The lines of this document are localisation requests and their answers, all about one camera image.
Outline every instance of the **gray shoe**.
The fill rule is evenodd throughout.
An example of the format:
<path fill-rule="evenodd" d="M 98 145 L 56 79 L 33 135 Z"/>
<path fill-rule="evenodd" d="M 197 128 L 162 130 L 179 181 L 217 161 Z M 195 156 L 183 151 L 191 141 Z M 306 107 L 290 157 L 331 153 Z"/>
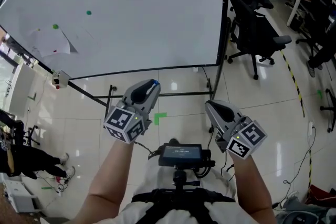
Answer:
<path fill-rule="evenodd" d="M 308 61 L 307 61 L 307 67 L 308 67 L 308 72 L 309 72 L 309 75 L 312 77 L 312 78 L 315 78 L 315 70 L 310 67 Z"/>

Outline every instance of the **white shoe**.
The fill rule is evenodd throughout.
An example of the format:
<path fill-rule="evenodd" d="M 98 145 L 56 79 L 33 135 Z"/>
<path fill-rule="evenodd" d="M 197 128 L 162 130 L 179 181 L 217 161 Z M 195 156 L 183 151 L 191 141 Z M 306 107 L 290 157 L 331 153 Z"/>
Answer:
<path fill-rule="evenodd" d="M 75 170 L 75 168 L 72 166 L 72 167 L 70 167 L 69 169 L 67 169 L 65 172 L 67 173 L 66 180 L 70 180 L 70 179 L 75 175 L 76 170 Z"/>
<path fill-rule="evenodd" d="M 64 153 L 63 156 L 61 158 L 59 158 L 59 160 L 61 161 L 61 163 L 60 163 L 61 166 L 64 166 L 68 159 L 69 159 L 69 154 Z"/>

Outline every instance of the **tiled floor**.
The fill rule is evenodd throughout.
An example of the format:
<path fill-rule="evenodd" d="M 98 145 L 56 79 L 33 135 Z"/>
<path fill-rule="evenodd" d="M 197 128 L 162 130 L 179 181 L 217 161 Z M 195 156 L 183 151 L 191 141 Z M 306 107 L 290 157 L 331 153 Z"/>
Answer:
<path fill-rule="evenodd" d="M 280 201 L 287 192 L 288 185 L 300 166 L 308 149 L 307 130 L 309 121 L 316 127 L 316 140 L 312 148 L 312 183 L 329 191 L 333 186 L 336 169 L 336 134 L 328 133 L 330 113 L 320 112 L 321 105 L 327 105 L 325 89 L 330 87 L 329 72 L 335 74 L 332 65 L 324 65 L 322 71 L 316 70 L 316 78 L 308 75 L 306 60 L 308 48 L 305 44 L 296 45 L 298 34 L 286 26 L 290 14 L 284 2 L 274 1 L 273 10 L 260 10 L 266 14 L 276 31 L 281 35 L 291 35 L 293 42 L 288 44 L 284 54 L 288 59 L 295 79 L 303 96 L 304 110 L 298 99 L 297 90 L 280 52 L 273 56 L 275 65 L 258 62 L 259 80 L 253 76 L 252 61 L 249 56 L 234 59 L 224 64 L 223 74 L 218 86 L 216 99 L 233 103 L 241 112 L 257 120 L 268 133 L 263 145 L 253 154 L 254 160 L 271 193 L 272 200 Z M 236 52 L 236 45 L 229 43 L 227 54 Z M 205 68 L 209 78 L 214 81 L 216 68 Z M 52 190 L 42 190 L 47 186 L 42 179 L 24 182 L 31 191 L 39 196 L 46 212 L 54 216 L 74 217 L 80 208 L 89 184 L 102 164 L 112 144 L 112 138 L 102 126 L 104 108 L 72 88 L 56 90 L 50 84 L 50 76 L 42 70 L 36 76 L 32 93 L 37 92 L 36 101 L 29 100 L 30 113 L 23 119 L 28 125 L 37 123 L 41 148 L 46 152 L 60 155 L 68 152 L 69 165 L 76 168 L 76 175 L 69 187 L 58 197 Z M 125 90 L 138 81 L 153 78 L 160 82 L 162 93 L 205 91 L 206 79 L 202 69 L 193 72 L 192 68 L 169 69 L 138 73 L 118 74 L 76 81 L 76 84 L 92 94 L 108 94 L 109 85 L 118 87 L 115 94 L 122 95 Z M 209 141 L 209 120 L 205 114 L 206 95 L 187 97 L 160 97 L 150 118 L 158 112 L 166 112 L 166 118 L 160 118 L 159 125 L 152 124 L 139 142 L 154 150 L 159 145 L 176 137 L 184 143 L 201 143 L 205 148 Z M 212 140 L 210 144 L 216 169 L 224 164 L 224 155 Z M 134 190 L 144 176 L 144 165 L 148 152 L 135 146 L 128 187 L 123 206 L 130 201 Z M 291 186 L 298 190 L 303 198 L 308 188 L 309 160 L 305 159 L 301 172 Z M 53 180 L 47 179 L 56 186 Z"/>

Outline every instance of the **sheet of paper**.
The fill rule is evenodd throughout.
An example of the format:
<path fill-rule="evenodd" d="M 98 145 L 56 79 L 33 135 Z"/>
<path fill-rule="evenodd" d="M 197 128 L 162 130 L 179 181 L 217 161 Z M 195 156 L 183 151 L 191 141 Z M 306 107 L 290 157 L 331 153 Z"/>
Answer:
<path fill-rule="evenodd" d="M 42 57 L 55 54 L 70 54 L 70 44 L 61 29 L 53 29 L 51 26 L 36 30 L 35 47 Z"/>

